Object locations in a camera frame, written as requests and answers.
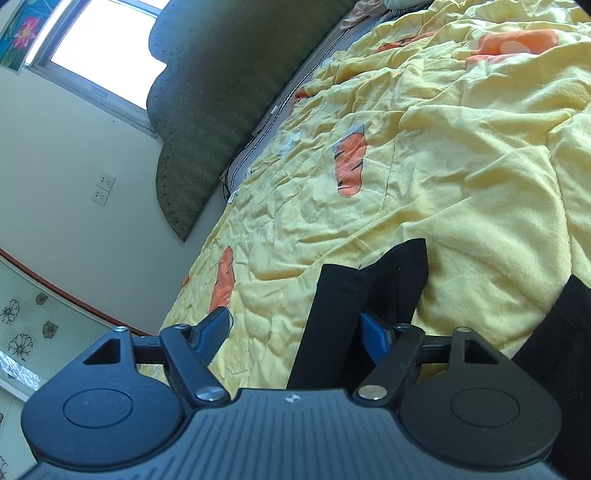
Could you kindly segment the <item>black pants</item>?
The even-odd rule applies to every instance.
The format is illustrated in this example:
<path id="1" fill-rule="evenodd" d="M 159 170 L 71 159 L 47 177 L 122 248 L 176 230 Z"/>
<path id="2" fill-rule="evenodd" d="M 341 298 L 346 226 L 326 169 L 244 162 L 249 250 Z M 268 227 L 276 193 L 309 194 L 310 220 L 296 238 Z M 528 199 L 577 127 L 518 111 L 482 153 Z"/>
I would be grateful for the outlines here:
<path id="1" fill-rule="evenodd" d="M 291 389 L 343 389 L 353 399 L 356 388 L 375 367 L 363 350 L 361 315 L 368 313 L 389 327 L 413 325 L 412 316 L 428 276 L 427 246 L 421 238 L 392 248 L 376 263 L 362 269 L 335 264 L 322 267 L 287 385 Z M 514 477 L 528 467 L 541 465 L 565 479 L 588 478 L 589 288 L 579 278 L 569 278 L 542 323 L 508 358 L 550 393 L 560 407 L 562 427 L 547 458 L 530 466 L 455 466 L 423 452 L 470 473 Z M 408 441 L 418 447 L 409 438 Z"/>

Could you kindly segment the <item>floral wardrobe door panel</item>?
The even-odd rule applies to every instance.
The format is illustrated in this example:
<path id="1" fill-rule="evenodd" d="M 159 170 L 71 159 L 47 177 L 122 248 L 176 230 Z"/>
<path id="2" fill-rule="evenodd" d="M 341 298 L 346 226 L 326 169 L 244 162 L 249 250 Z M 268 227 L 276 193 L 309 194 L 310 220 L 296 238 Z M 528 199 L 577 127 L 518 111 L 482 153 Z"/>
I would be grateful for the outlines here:
<path id="1" fill-rule="evenodd" d="M 24 403 L 114 326 L 1 260 L 1 477 L 35 464 L 20 421 Z"/>

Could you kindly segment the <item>striped grey pillow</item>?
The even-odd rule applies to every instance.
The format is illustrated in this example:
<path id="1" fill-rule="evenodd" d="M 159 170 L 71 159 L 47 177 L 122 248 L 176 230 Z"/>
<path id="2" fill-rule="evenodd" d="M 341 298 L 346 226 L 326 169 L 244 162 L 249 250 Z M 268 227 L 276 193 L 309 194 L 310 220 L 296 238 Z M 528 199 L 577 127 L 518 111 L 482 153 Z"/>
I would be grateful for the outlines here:
<path id="1" fill-rule="evenodd" d="M 352 28 L 342 30 L 335 25 L 329 34 L 311 50 L 294 75 L 280 90 L 269 110 L 263 115 L 256 128 L 238 148 L 235 157 L 229 162 L 221 175 L 222 194 L 226 202 L 230 202 L 233 192 L 238 189 L 242 181 L 249 175 L 250 165 L 259 157 L 270 140 L 276 135 L 280 124 L 290 116 L 298 102 L 304 99 L 303 87 L 311 81 L 319 67 L 327 66 L 335 52 L 346 50 L 359 38 L 367 34 L 376 25 L 394 18 L 392 10 L 387 10 L 379 17 L 368 17 Z"/>

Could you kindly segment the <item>yellow carrot-print bed quilt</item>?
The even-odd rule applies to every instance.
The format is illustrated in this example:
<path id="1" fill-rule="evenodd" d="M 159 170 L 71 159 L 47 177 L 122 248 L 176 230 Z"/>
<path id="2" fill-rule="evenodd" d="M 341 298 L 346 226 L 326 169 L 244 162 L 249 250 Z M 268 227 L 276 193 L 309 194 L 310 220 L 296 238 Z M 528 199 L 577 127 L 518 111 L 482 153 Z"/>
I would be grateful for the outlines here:
<path id="1" fill-rule="evenodd" d="M 283 388 L 325 264 L 426 241 L 413 315 L 506 355 L 590 278 L 590 18 L 572 1 L 437 1 L 304 85 L 165 317 L 235 323 L 211 368 Z"/>

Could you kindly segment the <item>bright window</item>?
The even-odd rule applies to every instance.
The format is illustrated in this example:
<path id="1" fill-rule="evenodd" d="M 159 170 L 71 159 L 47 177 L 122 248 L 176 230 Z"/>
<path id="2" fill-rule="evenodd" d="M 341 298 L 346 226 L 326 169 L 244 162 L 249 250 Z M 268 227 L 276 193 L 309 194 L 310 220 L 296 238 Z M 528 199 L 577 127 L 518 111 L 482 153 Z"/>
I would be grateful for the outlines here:
<path id="1" fill-rule="evenodd" d="M 26 66 L 154 136 L 146 102 L 165 64 L 151 55 L 148 39 L 166 5 L 158 0 L 61 1 L 41 29 Z"/>

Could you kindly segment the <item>green padded headboard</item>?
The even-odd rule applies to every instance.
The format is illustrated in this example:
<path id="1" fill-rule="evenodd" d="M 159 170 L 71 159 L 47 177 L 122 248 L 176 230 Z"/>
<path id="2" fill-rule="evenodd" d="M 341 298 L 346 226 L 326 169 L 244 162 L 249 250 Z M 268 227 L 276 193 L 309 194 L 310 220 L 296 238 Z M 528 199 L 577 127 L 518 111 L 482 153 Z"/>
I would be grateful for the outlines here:
<path id="1" fill-rule="evenodd" d="M 149 35 L 165 68 L 147 97 L 155 188 L 185 241 L 219 177 L 351 1 L 171 1 Z"/>

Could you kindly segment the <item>pink crumpled cloth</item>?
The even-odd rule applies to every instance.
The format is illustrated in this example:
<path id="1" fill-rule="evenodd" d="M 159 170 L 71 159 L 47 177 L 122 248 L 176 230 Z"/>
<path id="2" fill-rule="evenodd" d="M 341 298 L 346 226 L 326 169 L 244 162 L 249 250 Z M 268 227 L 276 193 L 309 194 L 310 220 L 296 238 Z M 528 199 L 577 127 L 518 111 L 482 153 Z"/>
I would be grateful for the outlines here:
<path id="1" fill-rule="evenodd" d="M 390 13 L 384 0 L 359 0 L 339 23 L 339 29 L 348 30 L 366 19 L 380 19 Z"/>

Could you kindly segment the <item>white wall socket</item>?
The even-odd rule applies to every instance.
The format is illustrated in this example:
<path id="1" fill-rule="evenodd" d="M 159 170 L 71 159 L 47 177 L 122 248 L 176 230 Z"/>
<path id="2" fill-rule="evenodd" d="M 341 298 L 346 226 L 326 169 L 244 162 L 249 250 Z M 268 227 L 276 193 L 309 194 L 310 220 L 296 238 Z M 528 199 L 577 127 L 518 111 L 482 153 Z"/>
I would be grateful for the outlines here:
<path id="1" fill-rule="evenodd" d="M 97 205 L 104 206 L 107 202 L 109 191 L 97 186 L 94 190 L 92 201 Z"/>
<path id="2" fill-rule="evenodd" d="M 99 180 L 97 182 L 97 186 L 99 188 L 102 188 L 106 191 L 110 191 L 114 185 L 115 182 L 115 177 L 106 173 L 106 172 L 102 172 L 100 174 Z"/>

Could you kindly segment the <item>flower picture on wall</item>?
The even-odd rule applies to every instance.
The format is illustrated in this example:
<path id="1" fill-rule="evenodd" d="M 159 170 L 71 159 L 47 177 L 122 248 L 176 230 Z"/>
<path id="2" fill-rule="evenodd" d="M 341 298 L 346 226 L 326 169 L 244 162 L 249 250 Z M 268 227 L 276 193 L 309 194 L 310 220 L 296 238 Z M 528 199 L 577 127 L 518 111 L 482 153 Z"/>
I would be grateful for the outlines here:
<path id="1" fill-rule="evenodd" d="M 21 1 L 1 31 L 1 66 L 18 73 L 58 0 Z"/>

